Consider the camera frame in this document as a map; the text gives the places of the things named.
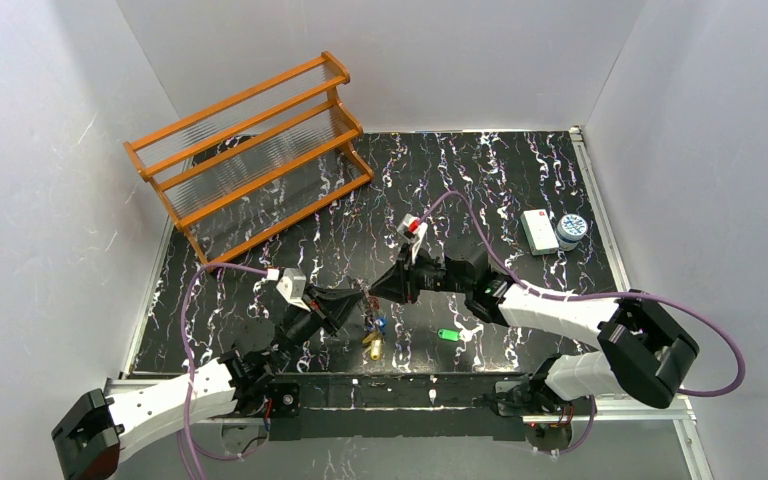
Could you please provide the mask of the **yellow key tag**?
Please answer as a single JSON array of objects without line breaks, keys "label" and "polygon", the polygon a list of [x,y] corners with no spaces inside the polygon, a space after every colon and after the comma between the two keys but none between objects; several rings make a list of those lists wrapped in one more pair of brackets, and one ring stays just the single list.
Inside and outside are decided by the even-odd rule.
[{"label": "yellow key tag", "polygon": [[378,361],[383,355],[384,335],[380,331],[372,331],[366,334],[362,340],[365,347],[365,355],[372,361]]}]

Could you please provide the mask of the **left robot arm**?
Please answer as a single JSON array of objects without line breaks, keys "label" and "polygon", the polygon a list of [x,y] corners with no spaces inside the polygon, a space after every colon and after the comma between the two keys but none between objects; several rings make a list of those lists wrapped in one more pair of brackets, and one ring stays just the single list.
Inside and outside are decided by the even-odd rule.
[{"label": "left robot arm", "polygon": [[262,349],[240,343],[192,373],[107,396],[90,390],[53,427],[66,479],[107,479],[136,452],[195,422],[253,408],[268,386],[319,332],[336,334],[365,297],[362,290],[305,287]]}]

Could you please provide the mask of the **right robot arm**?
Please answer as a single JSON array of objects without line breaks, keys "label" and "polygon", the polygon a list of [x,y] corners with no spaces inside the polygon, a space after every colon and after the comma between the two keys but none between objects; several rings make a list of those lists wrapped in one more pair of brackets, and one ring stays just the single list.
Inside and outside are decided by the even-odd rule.
[{"label": "right robot arm", "polygon": [[394,303],[414,303],[423,291],[457,293],[477,319],[535,329],[588,346],[584,354],[553,355],[493,400],[523,412],[549,412],[590,395],[628,395],[652,408],[673,401],[699,347],[657,302],[628,292],[620,299],[581,301],[576,295],[530,293],[487,254],[433,258],[409,246],[369,289]]}]

